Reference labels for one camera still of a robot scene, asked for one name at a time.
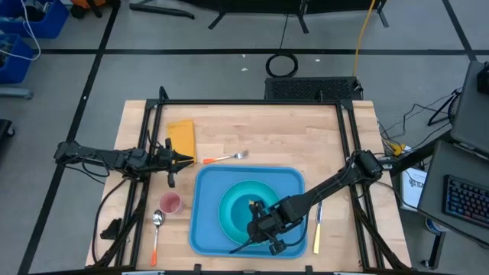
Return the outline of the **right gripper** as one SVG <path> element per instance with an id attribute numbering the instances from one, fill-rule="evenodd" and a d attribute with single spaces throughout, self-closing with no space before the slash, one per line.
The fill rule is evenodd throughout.
<path id="1" fill-rule="evenodd" d="M 249 239 L 229 251 L 229 254 L 236 254 L 245 248 L 259 247 L 267 241 L 270 242 L 269 251 L 272 255 L 285 251 L 287 246 L 283 240 L 277 238 L 277 235 L 287 231 L 287 224 L 290 223 L 288 213 L 282 208 L 275 208 L 266 214 L 266 206 L 261 200 L 250 201 L 249 209 L 251 211 L 251 221 L 247 226 Z"/>

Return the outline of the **blue ribbed bowl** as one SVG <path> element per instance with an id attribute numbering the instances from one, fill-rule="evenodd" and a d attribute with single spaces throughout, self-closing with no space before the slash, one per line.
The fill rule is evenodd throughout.
<path id="1" fill-rule="evenodd" d="M 242 233 L 247 232 L 248 223 L 252 220 L 249 206 L 255 201 L 264 202 L 264 199 L 255 194 L 245 194 L 237 198 L 232 205 L 231 218 L 233 225 Z"/>

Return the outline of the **yellow cloth napkin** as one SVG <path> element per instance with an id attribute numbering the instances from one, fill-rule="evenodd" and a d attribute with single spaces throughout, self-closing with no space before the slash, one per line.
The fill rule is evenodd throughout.
<path id="1" fill-rule="evenodd" d="M 197 161 L 195 129 L 192 120 L 171 122 L 167 125 L 167 137 L 171 139 L 173 149 Z"/>

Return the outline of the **teal deep plate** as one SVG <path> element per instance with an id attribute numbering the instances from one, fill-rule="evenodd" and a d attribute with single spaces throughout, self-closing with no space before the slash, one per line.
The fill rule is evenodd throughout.
<path id="1" fill-rule="evenodd" d="M 269 187 L 267 184 L 255 181 L 255 180 L 245 180 L 236 183 L 229 189 L 227 189 L 221 198 L 219 203 L 219 224 L 221 225 L 224 233 L 233 240 L 236 244 L 243 244 L 248 240 L 248 232 L 240 232 L 232 222 L 231 210 L 232 205 L 237 198 L 245 194 L 255 194 L 264 199 L 264 204 L 267 207 L 272 206 L 274 203 L 278 202 L 280 199 L 274 189 Z"/>

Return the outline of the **fork with orange handle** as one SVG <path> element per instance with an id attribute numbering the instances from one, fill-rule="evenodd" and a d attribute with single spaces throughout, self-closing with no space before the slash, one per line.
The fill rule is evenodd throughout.
<path id="1" fill-rule="evenodd" d="M 202 161 L 203 164 L 211 164 L 215 162 L 219 162 L 221 160 L 227 160 L 227 159 L 243 159 L 246 158 L 246 156 L 249 155 L 249 151 L 245 150 L 242 152 L 238 152 L 236 154 L 224 156 L 224 157 L 217 157 L 217 158 L 206 158 Z"/>

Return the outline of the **pink ribbed cup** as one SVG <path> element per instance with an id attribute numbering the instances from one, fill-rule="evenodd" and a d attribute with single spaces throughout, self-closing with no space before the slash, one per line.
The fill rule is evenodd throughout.
<path id="1" fill-rule="evenodd" d="M 167 192 L 160 197 L 160 210 L 167 215 L 178 215 L 183 211 L 183 200 L 177 192 Z"/>

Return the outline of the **knife with yellow handle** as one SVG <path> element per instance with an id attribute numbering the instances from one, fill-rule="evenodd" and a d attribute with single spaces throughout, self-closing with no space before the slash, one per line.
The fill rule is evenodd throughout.
<path id="1" fill-rule="evenodd" d="M 322 202 L 319 202 L 316 210 L 316 231 L 313 242 L 313 253 L 319 254 L 320 238 L 321 238 L 321 226 L 322 226 Z"/>

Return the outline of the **spoon with orange handle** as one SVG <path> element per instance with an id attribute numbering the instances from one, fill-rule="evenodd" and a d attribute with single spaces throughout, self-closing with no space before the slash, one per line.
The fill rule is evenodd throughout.
<path id="1" fill-rule="evenodd" d="M 160 226 L 164 223 L 164 214 L 161 210 L 157 209 L 152 218 L 153 224 L 155 225 L 155 235 L 154 235 L 154 244 L 151 255 L 151 266 L 155 267 L 157 264 L 157 244 L 158 244 L 158 235 Z"/>

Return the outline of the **blue plastic serving tray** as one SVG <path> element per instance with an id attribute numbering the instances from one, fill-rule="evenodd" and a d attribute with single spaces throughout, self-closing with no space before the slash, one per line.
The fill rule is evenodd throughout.
<path id="1" fill-rule="evenodd" d="M 198 254 L 220 257 L 272 258 L 269 243 L 247 247 L 236 254 L 229 251 L 240 246 L 231 240 L 219 224 L 219 203 L 225 191 L 245 180 L 267 184 L 279 199 L 302 194 L 305 190 L 303 176 L 291 167 L 261 167 L 237 165 L 209 165 L 196 176 L 189 226 L 189 243 Z"/>

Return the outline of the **blue tape roll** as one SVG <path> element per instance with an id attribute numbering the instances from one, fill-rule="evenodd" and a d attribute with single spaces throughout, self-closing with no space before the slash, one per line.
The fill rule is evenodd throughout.
<path id="1" fill-rule="evenodd" d="M 427 229 L 435 235 L 439 235 L 443 232 L 449 231 L 448 228 L 439 224 L 438 222 L 433 221 L 430 218 L 425 218 L 425 225 L 426 225 Z"/>

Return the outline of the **orange and black machine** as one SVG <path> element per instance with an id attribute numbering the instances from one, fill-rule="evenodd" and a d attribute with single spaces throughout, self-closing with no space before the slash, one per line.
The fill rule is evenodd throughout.
<path id="1" fill-rule="evenodd" d="M 77 19 L 82 19 L 88 11 L 91 11 L 97 18 L 102 17 L 101 7 L 111 5 L 112 0 L 70 0 L 73 6 L 70 14 Z"/>

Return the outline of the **grey desk with keyboard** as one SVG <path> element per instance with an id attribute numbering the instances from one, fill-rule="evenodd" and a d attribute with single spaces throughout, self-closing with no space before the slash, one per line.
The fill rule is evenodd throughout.
<path id="1" fill-rule="evenodd" d="M 440 141 L 432 155 L 418 210 L 427 218 L 489 247 L 489 229 L 442 212 L 444 175 L 450 174 L 489 187 L 489 160 Z"/>

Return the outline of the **black tripod stand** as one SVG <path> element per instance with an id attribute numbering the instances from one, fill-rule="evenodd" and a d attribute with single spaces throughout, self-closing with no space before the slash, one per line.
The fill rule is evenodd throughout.
<path id="1" fill-rule="evenodd" d="M 439 107 L 439 109 L 436 110 L 435 113 L 430 117 L 427 125 L 433 126 L 443 121 L 448 121 L 450 124 L 452 124 L 457 112 L 460 95 L 461 95 L 461 88 L 454 90 L 450 94 L 449 99 L 445 103 L 443 103 L 442 106 Z M 445 114 L 445 117 L 437 119 L 437 116 L 440 114 Z"/>

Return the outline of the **grey side desk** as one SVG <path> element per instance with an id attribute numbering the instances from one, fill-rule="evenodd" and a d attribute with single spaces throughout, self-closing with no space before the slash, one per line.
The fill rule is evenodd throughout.
<path id="1" fill-rule="evenodd" d="M 489 62 L 469 63 L 451 136 L 489 154 Z"/>

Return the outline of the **black metal rig frame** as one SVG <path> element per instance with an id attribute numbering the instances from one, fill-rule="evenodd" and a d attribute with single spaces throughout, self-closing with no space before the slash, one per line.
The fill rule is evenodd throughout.
<path id="1" fill-rule="evenodd" d="M 355 102 L 352 109 L 334 105 L 165 105 L 159 139 L 166 137 L 169 123 L 192 120 L 199 159 L 224 157 L 248 150 L 245 165 L 292 167 L 312 188 L 336 173 L 346 156 L 362 148 L 382 150 L 374 107 Z M 362 259 L 348 189 L 337 192 L 323 205 L 319 254 L 308 247 L 296 259 L 207 257 L 189 244 L 189 223 L 195 178 L 201 163 L 180 171 L 175 191 L 183 199 L 183 211 L 169 215 L 159 229 L 157 267 L 162 270 L 192 270 L 196 264 L 207 270 L 359 271 Z M 151 218 L 160 197 L 169 191 L 165 173 L 156 173 L 149 183 L 141 236 L 130 235 L 114 259 L 117 265 L 133 264 L 139 270 L 151 267 L 155 226 Z"/>

